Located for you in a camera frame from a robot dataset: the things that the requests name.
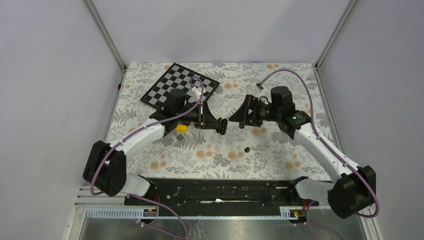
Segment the black earbud case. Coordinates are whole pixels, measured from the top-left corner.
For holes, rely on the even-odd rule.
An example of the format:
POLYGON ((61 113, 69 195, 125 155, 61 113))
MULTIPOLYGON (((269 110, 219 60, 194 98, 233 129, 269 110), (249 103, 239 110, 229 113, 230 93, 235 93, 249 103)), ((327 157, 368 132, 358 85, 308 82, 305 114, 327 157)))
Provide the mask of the black earbud case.
POLYGON ((220 135, 225 135, 227 132, 227 127, 228 127, 228 120, 226 118, 223 118, 219 121, 220 123, 220 128, 216 129, 215 131, 220 134, 220 135))

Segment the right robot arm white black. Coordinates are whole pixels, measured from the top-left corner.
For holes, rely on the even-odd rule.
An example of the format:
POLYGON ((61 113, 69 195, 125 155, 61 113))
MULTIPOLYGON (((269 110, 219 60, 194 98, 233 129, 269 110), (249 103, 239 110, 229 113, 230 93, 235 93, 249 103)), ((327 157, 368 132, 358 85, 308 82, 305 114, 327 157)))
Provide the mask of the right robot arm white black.
POLYGON ((305 200, 329 205, 340 218, 377 206, 376 173, 369 165, 361 167, 321 136, 311 117, 296 109, 291 91, 277 86, 270 91, 271 101, 262 102, 251 94, 229 121, 240 127, 260 127, 264 121, 277 123, 279 129, 302 145, 323 167, 331 182, 302 176, 290 183, 287 201, 293 206, 305 200))

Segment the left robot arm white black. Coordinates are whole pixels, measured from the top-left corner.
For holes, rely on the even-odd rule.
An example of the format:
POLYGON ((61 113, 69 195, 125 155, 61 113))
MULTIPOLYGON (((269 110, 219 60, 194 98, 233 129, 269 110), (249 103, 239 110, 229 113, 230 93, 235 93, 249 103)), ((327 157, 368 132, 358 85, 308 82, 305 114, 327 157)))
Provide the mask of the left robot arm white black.
POLYGON ((200 130, 215 130, 224 135, 228 120, 215 118, 206 102, 188 102, 181 89, 173 89, 162 107, 149 116, 145 125, 128 136, 111 143, 102 140, 93 144, 82 177, 92 189, 114 197, 119 193, 136 195, 144 206, 152 204, 155 192, 151 182, 140 175, 127 172, 127 163, 151 143, 172 132, 179 123, 194 124, 200 130))

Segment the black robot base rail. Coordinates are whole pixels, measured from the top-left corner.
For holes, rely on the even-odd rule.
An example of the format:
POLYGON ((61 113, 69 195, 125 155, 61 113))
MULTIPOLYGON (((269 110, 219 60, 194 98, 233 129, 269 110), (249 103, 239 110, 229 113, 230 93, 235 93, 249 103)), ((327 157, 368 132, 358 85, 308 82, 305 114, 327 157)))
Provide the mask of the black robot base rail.
POLYGON ((150 181, 144 197, 174 211, 189 207, 302 210, 310 203, 295 193, 288 180, 150 178, 150 181))

